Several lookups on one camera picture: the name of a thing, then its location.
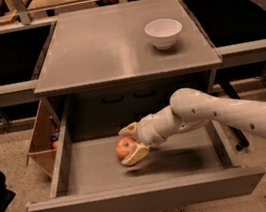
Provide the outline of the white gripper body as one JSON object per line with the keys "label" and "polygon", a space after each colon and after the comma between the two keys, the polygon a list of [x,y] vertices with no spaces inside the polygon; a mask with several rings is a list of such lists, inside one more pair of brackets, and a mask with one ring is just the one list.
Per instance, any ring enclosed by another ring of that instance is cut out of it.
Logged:
{"label": "white gripper body", "polygon": [[163,138],[155,128],[152,114],[143,117],[143,119],[137,123],[136,127],[139,141],[149,147],[158,146],[165,141],[165,138]]}

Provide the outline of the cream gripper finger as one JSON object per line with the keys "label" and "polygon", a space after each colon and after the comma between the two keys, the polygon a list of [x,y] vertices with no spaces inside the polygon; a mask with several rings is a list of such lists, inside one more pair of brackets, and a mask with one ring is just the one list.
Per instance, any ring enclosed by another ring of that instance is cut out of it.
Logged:
{"label": "cream gripper finger", "polygon": [[133,166],[144,159],[149,152],[150,150],[148,145],[134,142],[130,152],[121,163],[126,166]]}
{"label": "cream gripper finger", "polygon": [[138,131],[137,125],[138,125],[137,122],[132,122],[131,124],[127,125],[123,129],[121,129],[118,132],[118,134],[120,136],[124,136],[124,137],[137,135],[137,131]]}

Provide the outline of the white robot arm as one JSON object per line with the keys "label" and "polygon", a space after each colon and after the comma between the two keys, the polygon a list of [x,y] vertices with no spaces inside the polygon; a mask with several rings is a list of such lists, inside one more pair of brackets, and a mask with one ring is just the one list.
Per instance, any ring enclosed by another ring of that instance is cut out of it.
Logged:
{"label": "white robot arm", "polygon": [[135,165],[152,147],[175,134],[199,129],[211,120],[266,139],[265,101],[218,98],[191,88],[178,89],[169,100],[161,111],[120,130],[120,136],[135,139],[124,165]]}

